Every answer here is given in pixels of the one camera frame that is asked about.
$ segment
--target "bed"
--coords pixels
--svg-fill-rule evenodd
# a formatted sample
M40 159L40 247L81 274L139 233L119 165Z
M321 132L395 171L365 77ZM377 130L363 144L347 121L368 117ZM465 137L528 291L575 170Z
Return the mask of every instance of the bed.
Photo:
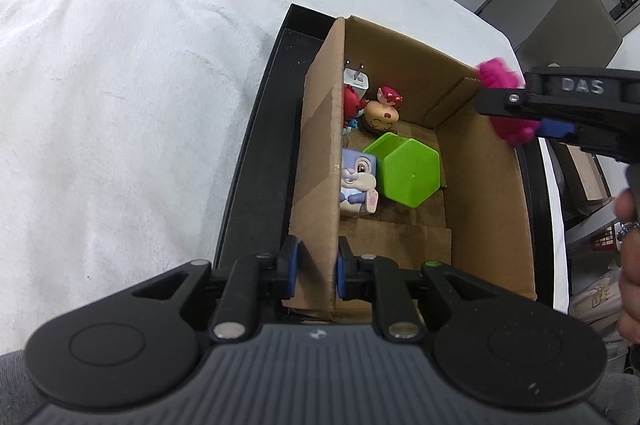
M61 312L212 258L291 3L517 68L506 37L452 0L0 0L0 353ZM542 152L554 306L566 309L558 189Z

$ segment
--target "human hand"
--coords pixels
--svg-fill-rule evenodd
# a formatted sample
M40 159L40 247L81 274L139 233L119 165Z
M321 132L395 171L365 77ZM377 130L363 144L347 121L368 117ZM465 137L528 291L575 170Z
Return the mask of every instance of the human hand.
M621 221L635 217L631 191L623 192L615 201L614 212ZM631 230L622 242L622 276L620 296L622 313L618 320L620 335L630 342L640 343L640 231Z

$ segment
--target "red toy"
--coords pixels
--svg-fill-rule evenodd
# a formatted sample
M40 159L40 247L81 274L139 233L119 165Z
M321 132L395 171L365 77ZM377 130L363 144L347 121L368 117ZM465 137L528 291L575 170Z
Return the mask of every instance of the red toy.
M360 112L364 109L364 106L367 105L367 101L360 100L356 90L351 86L342 87L342 96L342 126L346 128L351 120L360 116Z
M478 66L479 81L487 88L520 88L522 81L516 73L509 71L502 59L491 59ZM490 116L495 134L511 147L526 144L536 134L540 122L521 120L519 118L504 118Z
M394 106L399 108L402 104L402 97L398 95L398 92L389 86L382 86L378 88L378 101L383 106Z

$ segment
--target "green box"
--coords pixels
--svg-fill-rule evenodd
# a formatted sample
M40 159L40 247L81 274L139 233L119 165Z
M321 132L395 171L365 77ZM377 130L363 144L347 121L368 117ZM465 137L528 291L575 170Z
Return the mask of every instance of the green box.
M385 197L415 209L440 188L440 155L413 138L392 132L363 152L376 157L376 189Z

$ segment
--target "gray fabric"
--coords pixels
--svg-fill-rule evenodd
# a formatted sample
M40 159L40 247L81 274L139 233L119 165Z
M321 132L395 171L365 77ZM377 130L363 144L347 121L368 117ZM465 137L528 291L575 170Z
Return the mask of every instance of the gray fabric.
M24 368L21 351L0 357L0 425L22 423L44 403Z
M590 402L615 425L638 425L640 378L623 373L605 373Z

